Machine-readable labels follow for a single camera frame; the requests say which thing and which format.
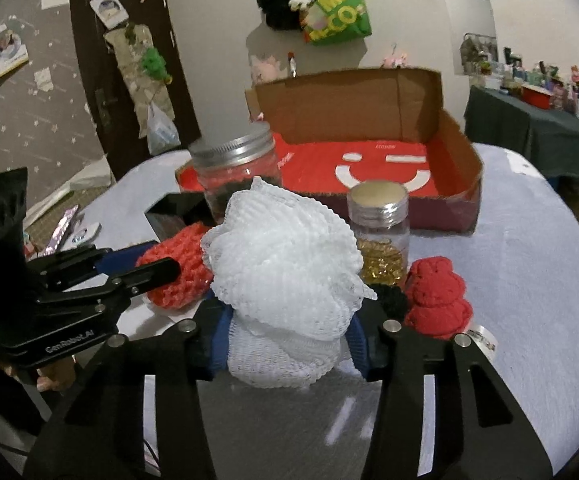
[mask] white tablecloth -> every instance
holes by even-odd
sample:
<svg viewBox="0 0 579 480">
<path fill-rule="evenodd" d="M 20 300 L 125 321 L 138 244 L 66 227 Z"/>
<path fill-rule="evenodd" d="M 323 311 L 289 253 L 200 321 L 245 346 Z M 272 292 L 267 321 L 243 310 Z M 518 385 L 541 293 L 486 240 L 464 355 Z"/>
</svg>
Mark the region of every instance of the white tablecloth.
<svg viewBox="0 0 579 480">
<path fill-rule="evenodd" d="M 467 283 L 474 319 L 498 338 L 494 366 L 556 472 L 579 447 L 579 225 L 523 158 L 494 146 L 476 147 L 485 163 L 476 232 L 414 235 L 410 258 L 452 259 Z M 90 204 L 84 224 L 103 226 L 96 245 L 119 249 L 155 239 L 144 212 L 178 190 L 174 170 L 188 157 L 175 152 L 145 162 Z M 140 338 L 171 323 L 136 299 L 119 330 Z M 146 387 L 150 441 L 152 384 Z M 227 373 L 199 384 L 218 477 L 359 478 L 379 394 L 378 384 L 364 383 L 350 362 L 303 390 L 257 390 Z M 425 420 L 422 472 L 429 470 L 433 452 L 431 402 Z"/>
</svg>

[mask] blue gripper pad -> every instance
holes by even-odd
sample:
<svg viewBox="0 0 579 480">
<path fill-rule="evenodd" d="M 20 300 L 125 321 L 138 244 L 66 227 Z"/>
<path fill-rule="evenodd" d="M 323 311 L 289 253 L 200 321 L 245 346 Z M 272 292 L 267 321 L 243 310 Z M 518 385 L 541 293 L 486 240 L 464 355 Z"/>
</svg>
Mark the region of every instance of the blue gripper pad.
<svg viewBox="0 0 579 480">
<path fill-rule="evenodd" d="M 152 240 L 144 244 L 107 253 L 94 264 L 94 267 L 100 274 L 107 274 L 108 276 L 128 272 L 136 267 L 136 261 L 145 254 L 149 248 L 155 246 L 156 243 L 157 242 Z"/>
<path fill-rule="evenodd" d="M 211 291 L 194 314 L 200 332 L 188 346 L 187 360 L 197 379 L 211 381 L 220 370 L 228 367 L 233 314 L 232 307 L 215 298 Z"/>
<path fill-rule="evenodd" d="M 380 381 L 387 372 L 389 348 L 380 336 L 386 319 L 380 303 L 365 298 L 345 333 L 354 367 L 367 382 Z"/>
</svg>

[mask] metal screw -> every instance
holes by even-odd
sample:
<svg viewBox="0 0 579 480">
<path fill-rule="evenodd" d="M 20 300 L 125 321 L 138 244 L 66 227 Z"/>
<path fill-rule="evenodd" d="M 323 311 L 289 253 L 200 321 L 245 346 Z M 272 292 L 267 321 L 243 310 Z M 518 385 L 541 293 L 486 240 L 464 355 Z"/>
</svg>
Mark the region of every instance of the metal screw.
<svg viewBox="0 0 579 480">
<path fill-rule="evenodd" d="M 180 332 L 185 332 L 186 334 L 196 330 L 196 323 L 193 319 L 183 319 L 176 326 Z"/>
<path fill-rule="evenodd" d="M 403 326 L 397 322 L 396 319 L 388 319 L 386 322 L 383 323 L 383 328 L 391 333 L 400 332 Z"/>
<path fill-rule="evenodd" d="M 125 344 L 125 336 L 122 336 L 121 334 L 114 334 L 107 340 L 107 344 L 112 348 L 123 346 Z"/>
<path fill-rule="evenodd" d="M 454 343 L 462 348 L 467 348 L 472 344 L 472 338 L 467 334 L 457 334 L 454 338 Z"/>
</svg>

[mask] white mesh bath sponge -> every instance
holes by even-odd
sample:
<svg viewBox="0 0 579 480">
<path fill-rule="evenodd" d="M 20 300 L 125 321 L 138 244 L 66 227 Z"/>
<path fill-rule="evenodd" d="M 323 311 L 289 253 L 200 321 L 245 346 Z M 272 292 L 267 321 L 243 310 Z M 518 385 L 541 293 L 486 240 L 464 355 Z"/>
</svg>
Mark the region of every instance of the white mesh bath sponge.
<svg viewBox="0 0 579 480">
<path fill-rule="evenodd" d="M 201 240 L 217 298 L 236 310 L 230 371 L 257 386 L 302 386 L 338 359 L 363 298 L 349 226 L 316 200 L 256 177 Z"/>
</svg>

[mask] clear plastic bottle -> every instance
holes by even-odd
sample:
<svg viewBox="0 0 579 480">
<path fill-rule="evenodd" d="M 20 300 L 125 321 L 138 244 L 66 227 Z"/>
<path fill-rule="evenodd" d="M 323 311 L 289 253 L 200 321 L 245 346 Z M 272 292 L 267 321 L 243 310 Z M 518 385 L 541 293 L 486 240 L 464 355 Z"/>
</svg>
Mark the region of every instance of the clear plastic bottle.
<svg viewBox="0 0 579 480">
<path fill-rule="evenodd" d="M 268 123 L 250 123 L 244 136 L 228 142 L 214 143 L 201 138 L 188 149 L 205 200 L 218 223 L 225 218 L 230 197 L 236 191 L 249 189 L 255 176 L 282 186 L 279 160 Z"/>
<path fill-rule="evenodd" d="M 363 255 L 361 278 L 368 285 L 405 285 L 408 203 L 405 186 L 388 180 L 368 180 L 347 194 L 351 228 Z"/>
</svg>

